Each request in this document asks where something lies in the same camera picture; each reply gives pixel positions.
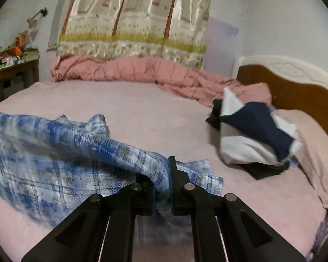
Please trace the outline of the blue plaid flannel shirt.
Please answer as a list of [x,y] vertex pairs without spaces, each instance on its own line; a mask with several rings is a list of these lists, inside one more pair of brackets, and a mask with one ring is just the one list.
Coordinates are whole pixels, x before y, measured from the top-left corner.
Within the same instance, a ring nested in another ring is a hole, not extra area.
[[170,210],[166,157],[111,139],[101,114],[76,122],[0,112],[0,197],[41,224],[57,226],[92,194],[114,195],[139,174],[156,190],[146,237],[187,240],[190,219]]

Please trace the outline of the black garment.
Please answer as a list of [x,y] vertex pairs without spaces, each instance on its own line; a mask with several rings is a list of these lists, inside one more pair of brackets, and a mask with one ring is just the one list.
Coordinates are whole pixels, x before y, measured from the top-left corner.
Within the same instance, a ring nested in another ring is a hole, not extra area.
[[[206,119],[206,123],[210,126],[211,143],[216,147],[219,145],[218,135],[220,135],[220,111],[222,108],[222,99],[215,99],[213,101],[213,108]],[[290,162],[286,162],[282,166],[270,166],[262,163],[248,163],[248,164],[228,164],[230,168],[244,170],[249,173],[254,179],[261,180],[270,176],[277,176],[285,172]]]

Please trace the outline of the white and navy garment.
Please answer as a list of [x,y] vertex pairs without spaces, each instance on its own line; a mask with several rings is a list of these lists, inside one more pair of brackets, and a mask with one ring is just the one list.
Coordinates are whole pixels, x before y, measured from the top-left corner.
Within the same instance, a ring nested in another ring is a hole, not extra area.
[[224,89],[220,155],[227,164],[281,166],[302,147],[296,125],[272,114],[263,102],[246,104]]

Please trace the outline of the pink bed sheet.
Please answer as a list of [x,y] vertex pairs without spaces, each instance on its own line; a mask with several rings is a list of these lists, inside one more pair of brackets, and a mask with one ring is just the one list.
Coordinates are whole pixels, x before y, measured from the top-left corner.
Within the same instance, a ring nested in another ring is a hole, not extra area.
[[206,123],[210,108],[154,84],[131,82],[38,82],[0,102],[0,112],[85,122],[103,114],[111,138],[180,162],[208,160],[234,193],[301,254],[311,250],[325,210],[298,167],[255,180],[219,158],[219,134]]

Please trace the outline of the pink pillow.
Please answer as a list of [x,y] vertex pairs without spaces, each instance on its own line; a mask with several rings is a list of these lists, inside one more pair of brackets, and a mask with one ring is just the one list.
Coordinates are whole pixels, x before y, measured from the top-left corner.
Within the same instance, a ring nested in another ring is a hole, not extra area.
[[302,148],[295,156],[323,207],[328,209],[328,134],[303,111],[278,109],[274,114],[297,127]]

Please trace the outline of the pink quilted comforter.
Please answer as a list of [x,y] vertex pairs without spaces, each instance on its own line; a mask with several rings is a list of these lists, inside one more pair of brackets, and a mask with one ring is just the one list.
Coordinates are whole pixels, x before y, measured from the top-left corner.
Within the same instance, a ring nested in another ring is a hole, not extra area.
[[211,107],[215,99],[224,98],[224,88],[229,88],[243,103],[263,102],[270,106],[272,102],[266,83],[244,85],[236,79],[159,57],[131,56],[105,61],[88,55],[65,54],[51,61],[50,72],[54,82],[80,79],[154,83],[163,91],[193,99],[206,107]]

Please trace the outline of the white and brown headboard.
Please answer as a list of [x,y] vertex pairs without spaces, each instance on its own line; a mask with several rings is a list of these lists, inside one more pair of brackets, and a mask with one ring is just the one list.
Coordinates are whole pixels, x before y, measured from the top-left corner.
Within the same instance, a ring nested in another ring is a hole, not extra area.
[[280,55],[238,57],[232,77],[241,84],[266,83],[272,104],[309,114],[328,134],[328,72],[303,60]]

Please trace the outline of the dark wooden side table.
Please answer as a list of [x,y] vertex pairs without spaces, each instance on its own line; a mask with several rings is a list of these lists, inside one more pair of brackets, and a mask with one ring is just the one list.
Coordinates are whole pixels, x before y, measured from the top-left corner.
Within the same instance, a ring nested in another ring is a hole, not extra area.
[[39,62],[39,51],[32,50],[0,69],[0,102],[40,81]]

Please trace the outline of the orange stuffed toy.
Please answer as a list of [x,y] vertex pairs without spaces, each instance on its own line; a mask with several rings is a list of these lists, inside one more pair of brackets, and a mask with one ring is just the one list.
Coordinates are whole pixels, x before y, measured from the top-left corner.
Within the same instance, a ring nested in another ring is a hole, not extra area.
[[22,50],[19,43],[12,44],[7,47],[6,49],[8,56],[18,56],[20,57],[22,55]]

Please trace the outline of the tree print curtain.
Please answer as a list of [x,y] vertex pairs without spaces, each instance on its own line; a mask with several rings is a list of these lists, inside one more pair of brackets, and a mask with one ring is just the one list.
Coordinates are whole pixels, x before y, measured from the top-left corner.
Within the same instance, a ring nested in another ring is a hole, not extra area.
[[59,55],[156,56],[202,68],[211,0],[67,0]]

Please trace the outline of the wall hook with hanging item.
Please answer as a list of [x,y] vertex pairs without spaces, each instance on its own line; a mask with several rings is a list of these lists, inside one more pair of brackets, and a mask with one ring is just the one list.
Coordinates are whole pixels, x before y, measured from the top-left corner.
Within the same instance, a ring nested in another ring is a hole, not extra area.
[[28,28],[29,29],[32,29],[34,27],[37,26],[39,20],[43,17],[46,17],[48,14],[48,10],[47,8],[42,8],[40,9],[33,17],[31,18],[28,18],[26,21],[27,21],[27,24],[28,24]]

